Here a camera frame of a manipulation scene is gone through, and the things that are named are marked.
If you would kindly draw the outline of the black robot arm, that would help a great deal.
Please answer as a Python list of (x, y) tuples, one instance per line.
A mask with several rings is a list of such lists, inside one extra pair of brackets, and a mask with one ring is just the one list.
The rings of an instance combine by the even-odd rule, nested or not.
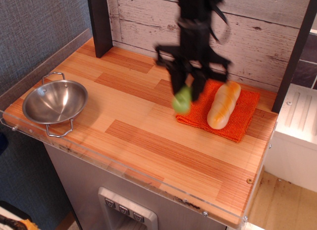
[(157, 65), (164, 66), (171, 78), (172, 90), (177, 94), (185, 86), (189, 75), (192, 101), (198, 100), (206, 81), (214, 79), (226, 82), (228, 72), (214, 72), (210, 64), (220, 64), (228, 69), (230, 60), (217, 54), (210, 46), (210, 38), (215, 37), (211, 28), (211, 14), (215, 12), (224, 22), (226, 17), (218, 8), (222, 0), (178, 0), (180, 16), (180, 44), (158, 45)]

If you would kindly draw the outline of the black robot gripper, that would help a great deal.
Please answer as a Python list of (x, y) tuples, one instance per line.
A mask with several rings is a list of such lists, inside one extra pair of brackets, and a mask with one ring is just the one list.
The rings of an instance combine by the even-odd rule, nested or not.
[[(228, 78), (230, 60), (218, 55), (210, 46), (210, 36), (214, 36), (210, 22), (178, 22), (180, 28), (180, 42), (175, 45), (157, 45), (157, 64), (168, 67), (173, 94), (177, 94), (185, 85), (188, 74), (194, 78), (192, 88), (192, 101), (197, 101), (205, 88), (207, 80), (214, 79), (225, 82)], [(166, 52), (175, 59), (169, 62), (161, 56)], [(197, 61), (201, 68), (191, 65), (190, 61)], [(210, 63), (220, 64), (225, 73), (214, 72)]]

